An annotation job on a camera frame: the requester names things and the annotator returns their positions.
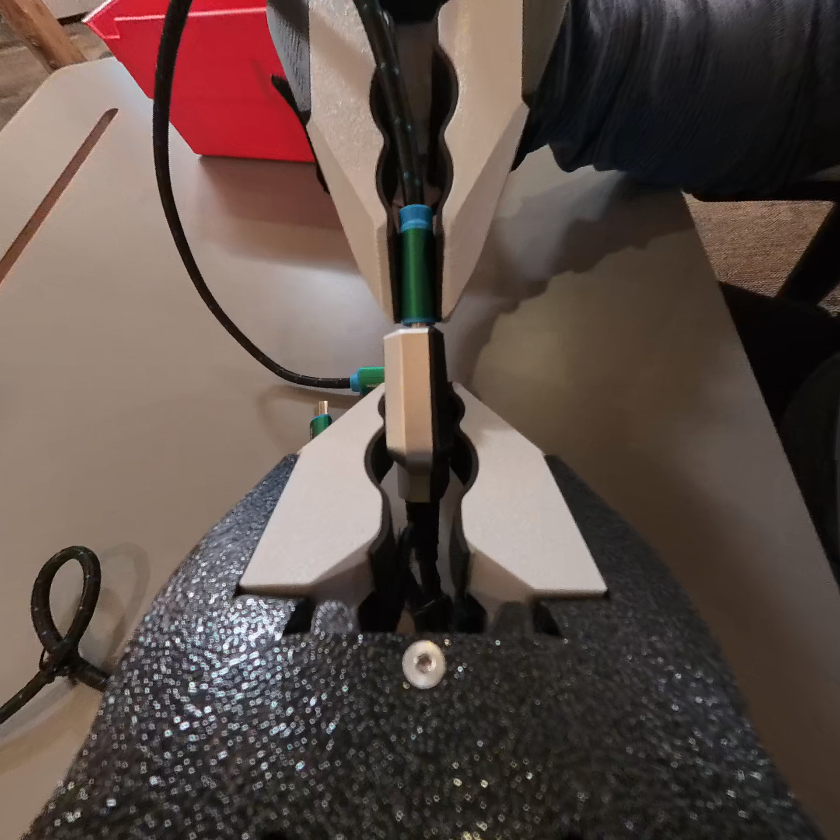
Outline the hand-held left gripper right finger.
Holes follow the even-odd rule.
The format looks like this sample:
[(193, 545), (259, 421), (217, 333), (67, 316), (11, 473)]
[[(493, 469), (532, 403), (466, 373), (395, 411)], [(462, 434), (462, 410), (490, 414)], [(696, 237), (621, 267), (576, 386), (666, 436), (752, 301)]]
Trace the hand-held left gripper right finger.
[(459, 596), (603, 597), (606, 583), (542, 450), (460, 384), (450, 469), (462, 486), (451, 539)]

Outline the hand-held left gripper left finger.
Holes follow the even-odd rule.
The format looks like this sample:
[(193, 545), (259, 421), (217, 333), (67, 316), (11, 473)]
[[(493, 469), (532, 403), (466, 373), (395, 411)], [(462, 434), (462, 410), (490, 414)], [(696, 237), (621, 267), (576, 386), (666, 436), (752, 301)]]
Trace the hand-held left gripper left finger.
[(392, 550), (380, 385), (299, 452), (240, 589), (374, 589)]

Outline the black silver HDMI switch box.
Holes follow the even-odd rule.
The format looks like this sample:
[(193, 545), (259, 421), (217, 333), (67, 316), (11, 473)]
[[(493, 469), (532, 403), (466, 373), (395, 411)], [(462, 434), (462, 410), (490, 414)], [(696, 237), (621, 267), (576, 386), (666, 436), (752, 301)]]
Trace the black silver HDMI switch box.
[(444, 336), (429, 325), (402, 327), (385, 337), (384, 361), (385, 444), (399, 494), (415, 504), (438, 501), (451, 437)]

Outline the red plastic bin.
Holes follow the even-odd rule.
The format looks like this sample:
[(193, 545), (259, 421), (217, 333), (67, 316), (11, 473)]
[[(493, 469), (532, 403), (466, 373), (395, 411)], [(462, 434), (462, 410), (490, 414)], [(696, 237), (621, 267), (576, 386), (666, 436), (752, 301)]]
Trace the red plastic bin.
[[(149, 98), (166, 1), (102, 3), (85, 24)], [(265, 1), (195, 1), (178, 49), (171, 124), (205, 156), (312, 163), (308, 137), (271, 82), (283, 70)]]

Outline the wooden post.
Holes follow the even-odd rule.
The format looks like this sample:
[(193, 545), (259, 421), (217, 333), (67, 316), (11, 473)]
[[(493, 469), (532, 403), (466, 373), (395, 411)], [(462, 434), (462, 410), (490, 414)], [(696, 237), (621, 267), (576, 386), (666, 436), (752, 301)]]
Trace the wooden post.
[(1, 1), (3, 21), (49, 71), (86, 58), (43, 1)]

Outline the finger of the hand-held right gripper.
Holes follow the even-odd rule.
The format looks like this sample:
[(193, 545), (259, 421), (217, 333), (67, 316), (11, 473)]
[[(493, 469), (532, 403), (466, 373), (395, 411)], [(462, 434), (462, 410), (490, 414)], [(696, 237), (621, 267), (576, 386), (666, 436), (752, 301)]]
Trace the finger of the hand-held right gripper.
[(385, 140), (371, 111), (375, 62), (352, 1), (311, 1), (308, 134), (357, 267), (395, 321), (390, 217), (376, 182)]
[(452, 1), (437, 46), (453, 84), (439, 134), (440, 316), (452, 316), (476, 268), (568, 3)]

